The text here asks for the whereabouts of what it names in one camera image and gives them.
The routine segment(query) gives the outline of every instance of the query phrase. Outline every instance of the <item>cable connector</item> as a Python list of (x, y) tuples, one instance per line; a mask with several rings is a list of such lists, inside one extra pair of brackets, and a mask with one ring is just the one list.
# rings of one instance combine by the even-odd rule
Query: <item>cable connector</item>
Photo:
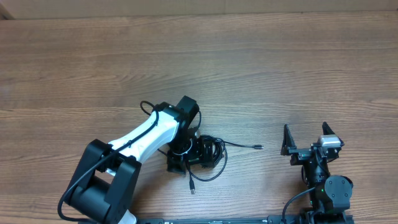
[(191, 194), (195, 194), (195, 184), (193, 183), (191, 175), (189, 175), (189, 188), (191, 189)]
[(253, 149), (264, 149), (263, 145), (253, 145), (252, 146)]

